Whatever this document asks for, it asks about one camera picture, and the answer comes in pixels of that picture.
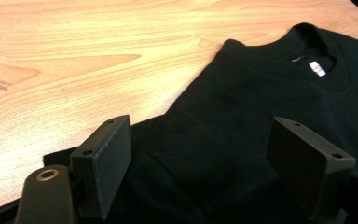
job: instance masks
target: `black t-shirt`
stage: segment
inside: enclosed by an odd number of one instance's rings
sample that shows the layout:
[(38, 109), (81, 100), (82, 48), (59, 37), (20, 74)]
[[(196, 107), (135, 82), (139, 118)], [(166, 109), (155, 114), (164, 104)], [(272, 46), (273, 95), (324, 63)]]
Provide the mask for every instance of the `black t-shirt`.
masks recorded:
[(349, 152), (358, 176), (358, 40), (306, 23), (265, 46), (227, 40), (166, 114), (132, 129), (110, 220), (308, 223), (266, 159), (273, 117)]

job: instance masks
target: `black fabric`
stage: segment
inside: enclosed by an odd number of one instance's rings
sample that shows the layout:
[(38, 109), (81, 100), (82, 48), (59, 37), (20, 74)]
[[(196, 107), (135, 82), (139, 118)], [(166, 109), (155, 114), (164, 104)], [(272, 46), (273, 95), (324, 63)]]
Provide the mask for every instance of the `black fabric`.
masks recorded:
[(352, 154), (357, 177), (358, 40), (306, 23), (266, 46), (227, 40), (165, 115), (141, 137), (131, 130), (109, 222), (309, 223), (266, 160), (273, 117)]

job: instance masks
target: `white tag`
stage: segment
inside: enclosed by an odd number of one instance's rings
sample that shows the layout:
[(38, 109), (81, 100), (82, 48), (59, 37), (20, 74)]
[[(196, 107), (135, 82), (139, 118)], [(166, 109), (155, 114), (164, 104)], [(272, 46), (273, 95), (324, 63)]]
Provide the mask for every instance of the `white tag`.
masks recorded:
[(319, 77), (322, 77), (326, 75), (325, 71), (322, 69), (322, 67), (317, 62), (311, 62), (310, 68), (312, 71), (316, 74), (318, 74)]

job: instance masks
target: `wooden table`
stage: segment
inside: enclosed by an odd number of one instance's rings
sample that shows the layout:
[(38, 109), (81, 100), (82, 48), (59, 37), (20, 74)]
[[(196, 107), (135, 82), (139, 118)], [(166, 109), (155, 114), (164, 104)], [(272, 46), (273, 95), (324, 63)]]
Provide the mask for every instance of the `wooden table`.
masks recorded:
[(0, 1), (0, 205), (106, 119), (163, 114), (226, 39), (267, 44), (303, 21), (358, 38), (344, 0)]

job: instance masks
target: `table surface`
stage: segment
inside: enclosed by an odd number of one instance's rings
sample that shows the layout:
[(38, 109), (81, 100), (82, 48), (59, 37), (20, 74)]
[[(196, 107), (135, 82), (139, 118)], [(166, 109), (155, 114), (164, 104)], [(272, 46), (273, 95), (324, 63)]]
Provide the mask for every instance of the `table surface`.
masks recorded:
[(349, 0), (0, 1), (0, 205), (106, 119), (163, 114), (226, 39), (263, 45), (303, 21), (358, 38)]

